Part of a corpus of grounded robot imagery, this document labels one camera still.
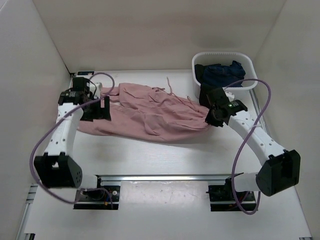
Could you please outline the pink trousers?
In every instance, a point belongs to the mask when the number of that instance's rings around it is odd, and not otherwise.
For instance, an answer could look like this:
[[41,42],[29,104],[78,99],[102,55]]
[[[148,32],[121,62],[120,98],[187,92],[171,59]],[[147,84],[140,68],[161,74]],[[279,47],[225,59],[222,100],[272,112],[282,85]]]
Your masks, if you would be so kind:
[[206,133],[208,109],[164,88],[120,83],[101,88],[109,93],[110,120],[80,121],[78,131],[93,136],[116,136],[156,143],[188,140]]

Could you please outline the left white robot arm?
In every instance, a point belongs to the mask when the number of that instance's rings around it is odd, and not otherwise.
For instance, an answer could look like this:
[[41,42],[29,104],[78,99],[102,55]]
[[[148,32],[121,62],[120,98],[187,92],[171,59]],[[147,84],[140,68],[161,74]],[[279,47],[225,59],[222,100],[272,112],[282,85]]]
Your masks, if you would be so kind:
[[72,87],[58,99],[58,126],[50,135],[42,156],[34,158],[34,167],[41,183],[50,188],[79,188],[83,171],[73,159],[73,146],[80,121],[111,120],[110,99],[99,99],[102,83],[85,77],[74,77]]

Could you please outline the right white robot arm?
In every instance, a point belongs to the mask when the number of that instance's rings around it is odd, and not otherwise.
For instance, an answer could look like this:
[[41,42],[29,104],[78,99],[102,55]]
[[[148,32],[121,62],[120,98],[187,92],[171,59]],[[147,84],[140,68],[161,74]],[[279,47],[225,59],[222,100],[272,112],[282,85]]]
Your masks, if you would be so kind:
[[230,200],[243,192],[261,192],[273,196],[296,186],[300,180],[301,156],[296,150],[286,150],[255,123],[248,108],[240,101],[230,101],[222,88],[206,93],[210,104],[205,121],[212,126],[229,126],[250,147],[261,164],[259,172],[241,173],[225,186]]

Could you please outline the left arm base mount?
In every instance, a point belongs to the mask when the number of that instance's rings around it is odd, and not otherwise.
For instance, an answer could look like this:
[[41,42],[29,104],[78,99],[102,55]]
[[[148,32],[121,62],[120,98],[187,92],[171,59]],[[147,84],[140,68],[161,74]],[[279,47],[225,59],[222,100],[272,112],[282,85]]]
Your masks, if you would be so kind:
[[79,201],[73,205],[74,210],[110,210],[119,209],[121,181],[113,176],[97,175],[96,188],[100,190],[76,192]]

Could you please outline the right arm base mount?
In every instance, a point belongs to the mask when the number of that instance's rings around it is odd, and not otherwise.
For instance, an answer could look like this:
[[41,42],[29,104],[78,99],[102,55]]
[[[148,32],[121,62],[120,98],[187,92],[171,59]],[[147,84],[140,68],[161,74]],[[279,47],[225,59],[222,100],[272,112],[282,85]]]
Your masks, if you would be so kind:
[[[238,207],[232,190],[225,185],[209,185],[208,191],[211,212],[241,212]],[[256,198],[253,192],[237,192],[238,201],[241,207],[247,211],[252,212],[256,205]]]

